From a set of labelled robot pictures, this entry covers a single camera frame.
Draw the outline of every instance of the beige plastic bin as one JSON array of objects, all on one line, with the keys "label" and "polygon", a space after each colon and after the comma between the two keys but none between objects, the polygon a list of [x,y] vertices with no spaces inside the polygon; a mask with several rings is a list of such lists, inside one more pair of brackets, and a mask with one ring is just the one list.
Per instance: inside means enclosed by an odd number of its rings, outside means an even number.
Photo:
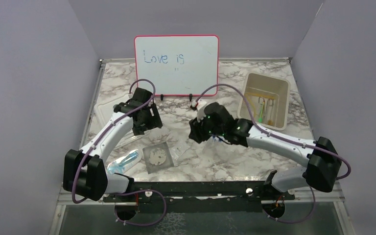
[{"label": "beige plastic bin", "polygon": [[[262,126],[274,129],[284,130],[287,124],[287,111],[289,109],[289,90],[290,83],[287,80],[270,77],[258,73],[248,73],[244,81],[242,93],[251,103],[251,109],[256,122],[259,120],[259,114],[262,108],[262,99],[265,99]],[[251,120],[246,104],[240,98],[238,118]]]}]

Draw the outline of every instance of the table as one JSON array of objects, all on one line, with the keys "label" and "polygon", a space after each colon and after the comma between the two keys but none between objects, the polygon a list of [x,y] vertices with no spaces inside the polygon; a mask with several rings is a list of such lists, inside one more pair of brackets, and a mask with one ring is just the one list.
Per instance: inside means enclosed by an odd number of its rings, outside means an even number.
[{"label": "table", "polygon": [[[291,84],[287,127],[282,133],[299,138],[313,138],[306,112],[302,104],[289,61],[244,61],[220,62],[219,83],[230,84],[242,89],[248,72],[257,72],[286,79]],[[136,80],[135,63],[107,63],[97,95],[97,103],[103,103],[113,97],[121,97],[128,93],[130,84]],[[208,98],[208,102],[217,101],[236,117],[240,96],[228,87],[219,87],[218,94]],[[273,170],[286,170],[297,166],[287,158],[274,153],[245,148],[238,145],[217,143],[206,146],[206,142],[197,144],[188,139],[188,121],[195,117],[196,112],[189,109],[186,97],[165,97],[163,101],[157,97],[155,102],[164,126],[155,128],[141,139],[115,149],[107,163],[123,156],[133,149],[167,142],[172,148],[179,141],[189,145],[189,149],[177,160],[175,167],[148,174],[143,159],[126,175],[136,181],[242,181],[265,180]],[[90,141],[102,126],[92,115],[87,141]]]}]

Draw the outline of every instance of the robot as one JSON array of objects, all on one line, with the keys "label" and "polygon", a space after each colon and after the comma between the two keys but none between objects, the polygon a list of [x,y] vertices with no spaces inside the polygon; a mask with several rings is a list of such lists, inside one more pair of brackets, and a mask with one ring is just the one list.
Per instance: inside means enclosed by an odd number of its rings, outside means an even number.
[{"label": "robot", "polygon": [[[283,215],[284,205],[279,207],[277,201],[262,205],[262,200],[279,197],[293,200],[294,196],[287,191],[307,186],[331,192],[336,179],[340,179],[337,175],[345,160],[336,154],[329,139],[300,139],[271,131],[250,120],[233,118],[217,102],[207,104],[201,100],[191,104],[191,108],[197,110],[197,117],[189,121],[190,139],[201,143],[211,136],[219,136],[230,144],[274,152],[300,166],[280,172],[274,170],[265,181],[241,182],[136,182],[123,174],[107,173],[104,163],[126,133],[133,130],[135,135],[142,135],[144,131],[162,127],[156,104],[149,104],[154,92],[136,88],[127,102],[114,107],[110,123],[88,144],[66,154],[63,188],[73,193],[75,203],[87,198],[95,201],[103,198],[104,202],[117,203],[115,212],[122,222],[131,219],[136,212],[157,213],[162,207],[161,201],[165,204],[163,215],[166,211],[265,211],[277,219]],[[84,199],[75,200],[75,194]],[[217,198],[210,200],[198,199],[215,196]]]}]

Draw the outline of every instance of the metal frame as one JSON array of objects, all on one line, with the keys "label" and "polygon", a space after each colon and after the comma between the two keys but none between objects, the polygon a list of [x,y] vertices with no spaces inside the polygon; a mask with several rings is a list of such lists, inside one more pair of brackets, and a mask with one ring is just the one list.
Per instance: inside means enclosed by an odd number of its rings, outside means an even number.
[{"label": "metal frame", "polygon": [[[104,75],[104,70],[106,67],[106,63],[126,63],[126,62],[133,62],[135,59],[134,58],[129,58],[129,59],[104,59],[100,60],[100,70],[99,74],[96,79],[96,87],[94,88],[94,93],[93,93],[93,98],[90,103],[89,107],[89,112],[88,112],[88,121],[86,122],[86,125],[84,127],[83,135],[80,140],[80,147],[85,143],[87,139],[87,135],[90,130],[90,124],[93,118],[94,114],[94,104],[97,101],[98,97],[98,92],[100,90],[101,82],[103,79]],[[263,62],[263,61],[288,61],[289,58],[274,58],[274,59],[269,59],[269,58],[221,58],[220,61],[222,62],[239,62],[239,61],[257,61],[257,62]],[[312,199],[312,193],[309,189],[309,187],[305,188],[298,188],[294,190],[294,192],[289,192],[289,193],[294,193],[296,199],[295,200],[287,200],[285,203],[310,203],[313,201]],[[333,202],[335,206],[335,210],[338,216],[339,223],[341,225],[342,231],[345,235],[354,235],[354,229],[351,223],[351,219],[348,216],[346,207],[344,205],[345,197],[344,194],[341,190],[341,186],[339,182],[336,182],[334,185],[334,188],[332,192],[330,193],[324,193],[324,192],[319,192],[315,191],[315,197],[317,202]],[[273,202],[273,201],[261,201],[262,203],[268,203],[268,202]],[[52,225],[49,231],[50,235],[57,235],[60,233],[66,206],[72,206],[76,205],[71,201],[71,193],[68,191],[65,191],[61,189],[58,200],[57,200],[57,206],[55,209],[54,213],[54,218],[52,221]],[[105,203],[101,199],[99,201],[91,201],[91,200],[86,200],[84,201],[81,205],[136,205],[136,203]]]}]

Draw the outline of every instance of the plastic container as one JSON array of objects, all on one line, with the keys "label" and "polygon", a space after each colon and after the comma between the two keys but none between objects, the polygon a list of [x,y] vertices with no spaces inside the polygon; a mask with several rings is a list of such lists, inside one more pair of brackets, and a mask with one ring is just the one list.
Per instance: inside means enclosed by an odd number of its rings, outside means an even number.
[{"label": "plastic container", "polygon": [[123,174],[134,167],[142,159],[142,152],[138,149],[130,151],[126,156],[115,159],[107,166],[109,174]]},{"label": "plastic container", "polygon": [[240,98],[238,118],[254,118],[262,126],[278,131],[286,128],[290,93],[287,80],[251,72],[246,75],[242,93],[250,103],[253,117],[250,117],[246,103]]},{"label": "plastic container", "polygon": [[[115,96],[109,100],[104,101],[103,103],[97,103],[94,106],[94,113],[96,114],[96,118],[98,123],[103,127],[107,124],[113,114],[113,106],[116,104],[124,103],[129,99],[128,94],[124,94],[122,96]],[[122,146],[127,145],[130,142],[133,142],[137,139],[142,138],[143,135],[135,136],[133,131],[129,131],[126,135],[117,143],[115,149],[120,148]]]}]

